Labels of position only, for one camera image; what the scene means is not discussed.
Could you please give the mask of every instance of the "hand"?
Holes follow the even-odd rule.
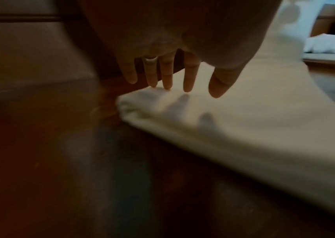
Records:
[[[157,85],[157,61],[166,89],[174,56],[185,51],[183,89],[192,90],[201,61],[215,67],[209,93],[218,98],[237,80],[259,49],[281,0],[79,0],[93,28],[134,84],[134,59]]]

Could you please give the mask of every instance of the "white cloth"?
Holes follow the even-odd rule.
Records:
[[[304,45],[305,53],[331,53],[335,54],[335,35],[320,34],[310,37]]]
[[[335,103],[300,61],[321,0],[284,2],[254,59],[221,98],[208,93],[202,63],[191,93],[184,71],[170,91],[146,88],[118,98],[122,120],[180,148],[335,212]]]

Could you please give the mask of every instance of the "cream fabric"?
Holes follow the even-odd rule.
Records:
[[[202,63],[191,93],[183,92],[180,71],[170,91],[159,82],[119,97],[118,108],[132,126],[335,212],[335,104],[300,61],[310,26],[297,30],[313,23],[322,1],[295,4],[308,23],[284,23],[292,4],[283,3],[261,49],[221,98],[210,97],[214,69]]]

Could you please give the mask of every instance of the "finger ring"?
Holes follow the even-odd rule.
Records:
[[[143,56],[143,60],[145,60],[147,63],[153,64],[157,61],[158,56],[154,57],[154,58],[147,58],[145,56]]]

